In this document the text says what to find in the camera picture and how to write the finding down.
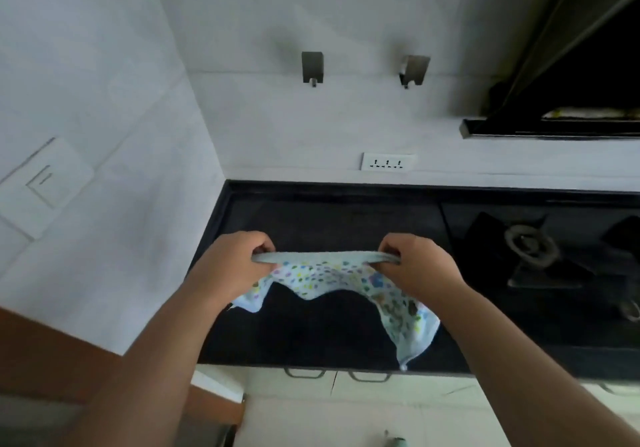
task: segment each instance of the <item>brown wooden panel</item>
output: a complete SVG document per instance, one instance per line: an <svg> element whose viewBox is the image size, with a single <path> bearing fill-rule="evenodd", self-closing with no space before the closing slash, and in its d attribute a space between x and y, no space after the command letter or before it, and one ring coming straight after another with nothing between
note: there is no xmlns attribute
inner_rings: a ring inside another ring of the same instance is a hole
<svg viewBox="0 0 640 447"><path fill-rule="evenodd" d="M120 356L0 307L0 393L87 403ZM187 415L240 424L244 403L191 386Z"/></svg>

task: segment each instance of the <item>light switch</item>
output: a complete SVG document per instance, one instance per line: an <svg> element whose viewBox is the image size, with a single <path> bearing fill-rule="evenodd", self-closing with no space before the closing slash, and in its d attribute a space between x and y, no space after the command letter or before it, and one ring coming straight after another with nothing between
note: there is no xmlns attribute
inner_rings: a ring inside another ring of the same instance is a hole
<svg viewBox="0 0 640 447"><path fill-rule="evenodd" d="M40 238L93 178L93 168L62 138L51 139L0 182L0 215Z"/></svg>

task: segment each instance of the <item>cloth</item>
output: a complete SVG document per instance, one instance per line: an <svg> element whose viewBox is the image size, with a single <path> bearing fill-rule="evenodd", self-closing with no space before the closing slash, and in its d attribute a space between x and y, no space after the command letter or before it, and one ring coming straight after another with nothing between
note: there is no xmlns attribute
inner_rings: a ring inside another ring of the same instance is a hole
<svg viewBox="0 0 640 447"><path fill-rule="evenodd" d="M422 354L433 341L440 319L420 302L407 297L393 282L371 268L369 263L399 258L380 252L274 252L253 256L253 261L280 266L256 282L234 306L258 312L273 282L291 289L298 297L311 300L334 290L352 290L373 302L389 338L396 345L401 370Z"/></svg>

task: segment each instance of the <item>white power socket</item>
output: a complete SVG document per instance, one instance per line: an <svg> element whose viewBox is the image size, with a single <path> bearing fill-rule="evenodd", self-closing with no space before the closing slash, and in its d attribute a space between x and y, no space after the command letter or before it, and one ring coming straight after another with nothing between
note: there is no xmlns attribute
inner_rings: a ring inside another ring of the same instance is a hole
<svg viewBox="0 0 640 447"><path fill-rule="evenodd" d="M415 154L373 154L365 152L362 155L360 170L406 173L413 169L416 160Z"/></svg>

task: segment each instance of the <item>person's left arm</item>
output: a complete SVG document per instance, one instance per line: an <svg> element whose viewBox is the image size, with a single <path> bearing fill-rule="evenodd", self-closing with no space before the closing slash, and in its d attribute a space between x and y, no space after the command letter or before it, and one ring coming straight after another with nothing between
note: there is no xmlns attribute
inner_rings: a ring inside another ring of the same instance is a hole
<svg viewBox="0 0 640 447"><path fill-rule="evenodd" d="M252 262L254 251L274 250L269 237L259 231L220 236L147 324L59 445L171 445L207 333L229 302L275 268Z"/></svg>

